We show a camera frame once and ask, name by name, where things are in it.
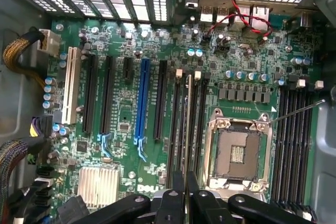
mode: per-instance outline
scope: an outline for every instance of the motherboard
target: motherboard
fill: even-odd
[[[202,23],[55,20],[43,104],[54,117],[53,215],[74,195],[90,211],[153,197],[174,170],[224,199],[308,204],[316,111],[270,122],[316,100],[322,40],[318,29],[289,33],[287,19],[270,15],[261,38],[227,26],[209,35]]]

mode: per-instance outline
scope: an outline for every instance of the blue pcie slot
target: blue pcie slot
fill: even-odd
[[[146,154],[143,152],[143,146],[145,143],[144,131],[145,131],[145,117],[148,100],[148,89],[150,79],[151,61],[149,59],[143,59],[141,61],[141,73],[140,73],[140,86],[138,94],[138,111],[135,123],[134,131],[134,145],[138,147],[139,156],[146,162]]]

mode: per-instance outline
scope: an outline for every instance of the white pci slot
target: white pci slot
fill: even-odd
[[[80,49],[77,47],[69,47],[67,73],[65,77],[62,124],[73,124],[76,122],[80,65]]]

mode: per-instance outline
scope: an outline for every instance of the silver heatsink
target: silver heatsink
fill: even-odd
[[[77,195],[88,208],[101,208],[118,200],[120,171],[110,168],[83,167],[79,170]]]

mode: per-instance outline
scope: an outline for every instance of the green circuit board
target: green circuit board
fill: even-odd
[[[267,113],[270,119],[278,116],[279,108],[279,89],[275,84],[275,73],[278,72],[281,78],[286,81],[287,75],[297,74],[310,77],[310,82],[314,83],[320,77],[320,67],[311,64],[302,73],[302,68],[295,68],[290,60],[293,57],[304,57],[313,59],[313,53],[321,45],[321,34],[312,31],[296,35],[287,35],[282,30],[283,21],[286,16],[271,15],[270,21],[275,27],[275,31],[269,36],[268,41],[263,45],[258,45],[256,38],[245,38],[241,31],[228,31],[225,28],[218,28],[213,33],[211,43],[201,45],[201,35],[207,31],[208,27],[200,25],[198,29],[201,34],[198,38],[192,37],[193,28],[188,25],[179,28],[153,29],[150,25],[117,24],[115,22],[100,22],[96,20],[87,21],[68,21],[55,20],[52,31],[61,35],[60,52],[68,52],[68,47],[78,47],[80,44],[79,33],[84,33],[92,45],[92,51],[98,55],[98,77],[97,89],[91,90],[95,93],[93,111],[93,130],[91,134],[84,133],[82,130],[83,116],[77,114],[76,124],[67,125],[70,128],[67,143],[54,140],[53,149],[60,154],[58,163],[54,164],[58,177],[54,187],[53,215],[56,210],[70,197],[76,195],[79,184],[79,171],[83,167],[115,167],[120,171],[119,189],[117,199],[123,198],[132,193],[142,193],[150,197],[154,192],[165,188],[165,177],[168,160],[168,145],[171,137],[171,122],[174,98],[175,73],[177,69],[183,69],[187,75],[197,70],[202,74],[210,73],[206,101],[205,101],[205,120],[206,125],[216,108],[220,108],[223,114],[230,118],[256,120],[261,113]],[[62,31],[56,29],[57,24],[64,26]],[[93,27],[98,27],[99,31],[92,32]],[[226,52],[216,52],[215,38],[217,34],[225,34],[231,37],[227,44]],[[242,44],[248,44],[253,53],[244,56],[245,49]],[[286,50],[287,46],[292,47],[292,51]],[[200,50],[202,55],[188,55],[188,51]],[[113,85],[113,102],[111,109],[111,139],[108,149],[111,159],[107,161],[102,152],[101,143],[98,141],[101,108],[103,99],[103,84],[106,76],[106,58],[113,57],[116,62]],[[134,75],[132,81],[125,81],[122,77],[123,61],[125,57],[134,59]],[[148,104],[145,113],[145,145],[144,152],[147,156],[144,162],[138,155],[137,147],[133,144],[134,127],[136,125],[137,99],[140,85],[140,66],[141,60],[148,58],[151,60],[150,85],[148,91]],[[167,60],[167,85],[164,103],[163,129],[160,140],[153,139],[155,106],[159,78],[160,60]],[[64,78],[60,71],[60,59],[50,57],[48,76],[55,77],[61,83]],[[77,107],[80,109],[85,104],[85,93],[87,88],[87,61],[82,61],[79,95]],[[232,73],[242,71],[244,74],[255,73],[254,81],[226,79],[225,72],[230,70]],[[266,82],[259,81],[258,77],[266,74]],[[228,97],[220,97],[221,89],[243,90],[253,93],[251,101],[240,101],[237,97],[232,100]],[[269,96],[269,100],[255,101],[255,93],[262,93]],[[58,104],[46,113],[55,114],[62,108],[64,87],[60,84],[56,87],[55,103]],[[181,106],[178,111],[178,118],[181,115]],[[120,125],[128,125],[128,128],[121,130]],[[260,153],[265,147],[261,145]],[[274,146],[270,160],[270,173],[274,158]],[[307,171],[307,188],[310,190],[309,177],[312,173],[312,156],[314,144],[312,143],[309,154],[309,167]],[[264,154],[259,157],[262,164],[265,160]],[[307,194],[305,202],[309,203]]]

